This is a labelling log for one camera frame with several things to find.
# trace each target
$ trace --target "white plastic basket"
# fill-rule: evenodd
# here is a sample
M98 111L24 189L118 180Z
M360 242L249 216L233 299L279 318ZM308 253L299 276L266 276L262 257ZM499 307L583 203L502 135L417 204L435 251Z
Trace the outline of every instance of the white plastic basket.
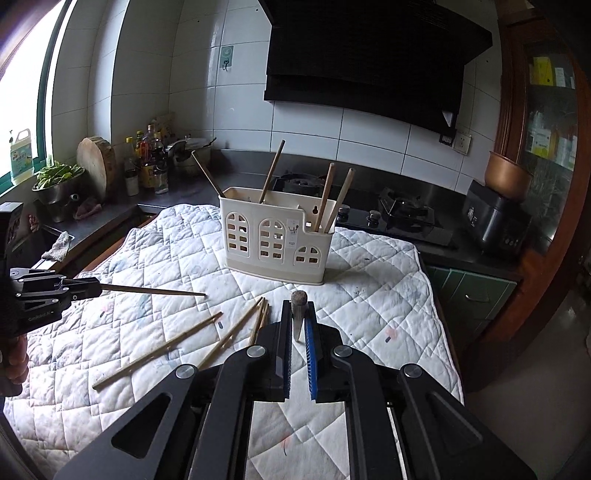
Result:
M321 233L329 220L334 200L326 202L320 222L320 199L284 192L231 187L220 198L226 264L239 272L298 284L322 285L334 223Z

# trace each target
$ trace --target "gray rag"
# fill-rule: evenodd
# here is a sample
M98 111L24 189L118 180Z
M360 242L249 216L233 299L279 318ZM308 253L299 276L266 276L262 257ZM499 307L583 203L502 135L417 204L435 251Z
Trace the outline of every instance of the gray rag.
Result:
M57 237L56 243L49 249L49 252L45 252L41 258L43 260L57 260L61 262L66 257L68 248L70 248L70 235L68 235L68 232L62 232Z

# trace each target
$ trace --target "green cabinet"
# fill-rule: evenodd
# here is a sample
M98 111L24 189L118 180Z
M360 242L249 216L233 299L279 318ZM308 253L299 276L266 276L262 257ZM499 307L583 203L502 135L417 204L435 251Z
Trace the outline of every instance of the green cabinet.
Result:
M452 268L427 266L427 275L458 353L482 333L517 285Z

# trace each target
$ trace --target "glass cabinet door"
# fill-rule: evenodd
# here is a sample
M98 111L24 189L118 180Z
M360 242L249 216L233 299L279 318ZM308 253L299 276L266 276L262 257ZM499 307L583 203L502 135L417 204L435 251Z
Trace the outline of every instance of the glass cabinet door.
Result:
M525 127L519 163L532 175L523 208L545 243L554 238L577 153L574 69L557 41L525 46L529 67Z

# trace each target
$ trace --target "copper pot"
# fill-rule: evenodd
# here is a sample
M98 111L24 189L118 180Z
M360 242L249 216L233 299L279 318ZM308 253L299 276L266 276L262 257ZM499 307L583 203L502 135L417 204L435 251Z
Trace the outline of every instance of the copper pot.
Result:
M484 173L487 187L500 193L503 197L523 202L530 188L532 174L512 160L491 152Z

